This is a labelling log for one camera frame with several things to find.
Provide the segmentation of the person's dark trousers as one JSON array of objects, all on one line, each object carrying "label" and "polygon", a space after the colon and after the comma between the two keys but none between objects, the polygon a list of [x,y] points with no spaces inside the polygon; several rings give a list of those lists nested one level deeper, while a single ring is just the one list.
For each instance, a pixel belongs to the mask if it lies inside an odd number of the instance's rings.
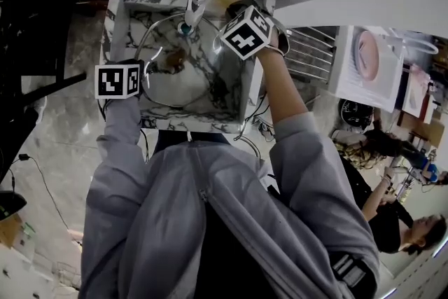
[{"label": "person's dark trousers", "polygon": [[191,137],[191,141],[207,141],[220,144],[230,144],[222,134],[218,133],[160,130],[158,132],[157,143],[153,153],[156,154],[170,146],[188,142],[190,141],[188,136]]}]

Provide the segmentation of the white sink table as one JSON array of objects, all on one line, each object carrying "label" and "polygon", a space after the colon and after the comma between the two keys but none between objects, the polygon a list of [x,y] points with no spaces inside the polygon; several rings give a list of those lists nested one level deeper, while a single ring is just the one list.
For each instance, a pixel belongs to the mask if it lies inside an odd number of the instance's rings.
[{"label": "white sink table", "polygon": [[[356,51],[372,37],[378,61],[367,75],[358,70]],[[353,102],[393,111],[403,71],[403,40],[380,27],[342,26],[335,39],[335,52],[328,91]]]}]

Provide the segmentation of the glass lid with wooden handle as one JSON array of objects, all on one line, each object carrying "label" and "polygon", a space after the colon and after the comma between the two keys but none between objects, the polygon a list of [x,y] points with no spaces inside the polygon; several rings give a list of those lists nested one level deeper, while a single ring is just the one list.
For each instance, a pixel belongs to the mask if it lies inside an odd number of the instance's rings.
[{"label": "glass lid with wooden handle", "polygon": [[144,62],[141,89],[158,106],[182,109],[207,97],[218,72],[223,46],[217,26],[201,19],[190,36],[181,36],[182,13],[155,21],[142,36],[135,58]]}]

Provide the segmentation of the person's left forearm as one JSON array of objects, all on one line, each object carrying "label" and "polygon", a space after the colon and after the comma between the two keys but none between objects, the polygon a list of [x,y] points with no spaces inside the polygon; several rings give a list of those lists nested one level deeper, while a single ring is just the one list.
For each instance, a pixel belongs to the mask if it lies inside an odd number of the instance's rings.
[{"label": "person's left forearm", "polygon": [[137,97],[106,100],[103,114],[104,133],[97,143],[104,162],[123,171],[143,167],[145,162],[139,146],[141,114]]}]

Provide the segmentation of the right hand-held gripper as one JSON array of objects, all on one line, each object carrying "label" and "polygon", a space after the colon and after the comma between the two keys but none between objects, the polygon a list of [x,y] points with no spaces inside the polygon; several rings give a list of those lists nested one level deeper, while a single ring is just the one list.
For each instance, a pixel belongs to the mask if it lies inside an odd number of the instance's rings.
[{"label": "right hand-held gripper", "polygon": [[254,0],[230,4],[226,25],[219,31],[221,41],[241,60],[246,60],[270,44],[274,26]]}]

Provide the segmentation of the white perforated panel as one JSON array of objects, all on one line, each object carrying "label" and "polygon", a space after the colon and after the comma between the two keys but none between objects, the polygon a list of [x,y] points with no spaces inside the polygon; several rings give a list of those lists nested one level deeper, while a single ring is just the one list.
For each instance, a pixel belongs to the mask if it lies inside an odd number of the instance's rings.
[{"label": "white perforated panel", "polygon": [[78,299],[80,284],[75,267],[0,244],[0,299]]}]

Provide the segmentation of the pink round basin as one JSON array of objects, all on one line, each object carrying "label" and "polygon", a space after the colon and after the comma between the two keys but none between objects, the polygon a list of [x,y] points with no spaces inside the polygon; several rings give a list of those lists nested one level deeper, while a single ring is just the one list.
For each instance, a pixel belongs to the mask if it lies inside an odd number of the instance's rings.
[{"label": "pink round basin", "polygon": [[353,58],[359,76],[364,81],[373,82],[379,72],[379,49],[370,31],[363,29],[355,36]]}]

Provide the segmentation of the metal rack shelf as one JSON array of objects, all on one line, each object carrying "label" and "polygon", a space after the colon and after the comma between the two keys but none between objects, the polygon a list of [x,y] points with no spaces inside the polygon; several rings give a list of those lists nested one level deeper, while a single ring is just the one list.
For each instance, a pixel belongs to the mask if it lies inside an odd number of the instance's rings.
[{"label": "metal rack shelf", "polygon": [[290,50],[285,56],[292,77],[327,85],[336,52],[337,26],[288,28]]}]

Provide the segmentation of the person's black undershirt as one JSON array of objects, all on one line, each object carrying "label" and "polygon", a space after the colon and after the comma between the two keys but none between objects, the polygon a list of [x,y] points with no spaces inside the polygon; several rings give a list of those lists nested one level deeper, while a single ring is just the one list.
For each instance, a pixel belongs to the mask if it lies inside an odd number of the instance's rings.
[{"label": "person's black undershirt", "polygon": [[279,299],[262,268],[209,203],[194,299]]}]

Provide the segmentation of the person's right forearm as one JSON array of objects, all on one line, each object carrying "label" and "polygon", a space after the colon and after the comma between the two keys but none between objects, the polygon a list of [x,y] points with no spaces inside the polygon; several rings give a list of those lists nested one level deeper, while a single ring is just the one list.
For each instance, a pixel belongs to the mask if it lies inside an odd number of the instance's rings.
[{"label": "person's right forearm", "polygon": [[265,87],[276,139],[280,139],[281,121],[308,112],[288,72],[284,58],[271,48],[257,53],[265,75]]}]

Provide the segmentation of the white curved faucet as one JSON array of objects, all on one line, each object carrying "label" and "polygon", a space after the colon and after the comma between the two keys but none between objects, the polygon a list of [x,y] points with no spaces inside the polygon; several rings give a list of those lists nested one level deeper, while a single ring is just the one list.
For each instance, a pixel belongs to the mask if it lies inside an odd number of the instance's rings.
[{"label": "white curved faucet", "polygon": [[394,37],[402,40],[402,46],[404,48],[412,49],[429,55],[437,55],[439,53],[438,48],[428,41],[400,35],[394,28],[390,28],[389,32]]}]

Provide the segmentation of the black table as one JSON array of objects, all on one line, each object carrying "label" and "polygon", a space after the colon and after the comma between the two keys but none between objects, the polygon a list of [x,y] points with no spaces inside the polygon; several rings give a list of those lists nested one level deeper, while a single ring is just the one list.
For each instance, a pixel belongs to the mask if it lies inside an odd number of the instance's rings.
[{"label": "black table", "polygon": [[80,83],[66,77],[74,13],[93,16],[107,0],[0,0],[0,183],[34,129],[34,102]]}]

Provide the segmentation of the person's grey zip hoodie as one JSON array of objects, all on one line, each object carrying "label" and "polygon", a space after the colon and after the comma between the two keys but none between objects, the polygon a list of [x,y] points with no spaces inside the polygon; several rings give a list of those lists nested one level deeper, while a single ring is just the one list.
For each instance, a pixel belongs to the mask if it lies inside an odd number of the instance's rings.
[{"label": "person's grey zip hoodie", "polygon": [[[379,253],[333,143],[310,112],[279,130],[270,165],[205,141],[127,171],[102,156],[86,199],[79,299],[193,299],[206,203],[280,299],[373,299]],[[335,252],[361,259],[375,283],[338,280]]]}]

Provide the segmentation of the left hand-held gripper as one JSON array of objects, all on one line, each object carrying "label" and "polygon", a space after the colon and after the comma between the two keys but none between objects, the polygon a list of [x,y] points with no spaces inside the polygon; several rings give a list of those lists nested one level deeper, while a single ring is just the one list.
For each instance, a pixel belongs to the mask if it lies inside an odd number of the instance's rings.
[{"label": "left hand-held gripper", "polygon": [[128,59],[95,66],[96,99],[128,99],[141,93],[144,62]]}]

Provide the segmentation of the person's right hand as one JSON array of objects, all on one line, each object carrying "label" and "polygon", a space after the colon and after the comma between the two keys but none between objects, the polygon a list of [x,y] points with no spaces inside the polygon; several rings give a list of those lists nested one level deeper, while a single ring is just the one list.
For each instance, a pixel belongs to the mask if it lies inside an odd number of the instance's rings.
[{"label": "person's right hand", "polygon": [[269,44],[282,50],[287,55],[290,50],[287,29],[273,17],[268,17],[268,20],[272,23],[271,41]]}]

